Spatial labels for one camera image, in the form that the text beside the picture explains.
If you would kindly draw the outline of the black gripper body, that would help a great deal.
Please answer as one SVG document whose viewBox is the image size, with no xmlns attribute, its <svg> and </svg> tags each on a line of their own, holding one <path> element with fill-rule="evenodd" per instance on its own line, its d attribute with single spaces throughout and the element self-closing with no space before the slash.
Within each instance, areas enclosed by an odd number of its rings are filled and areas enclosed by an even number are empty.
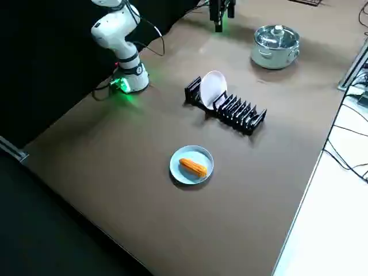
<svg viewBox="0 0 368 276">
<path fill-rule="evenodd" d="M 224 10 L 235 5 L 236 0 L 209 0 L 209 7 L 214 10 Z"/>
</svg>

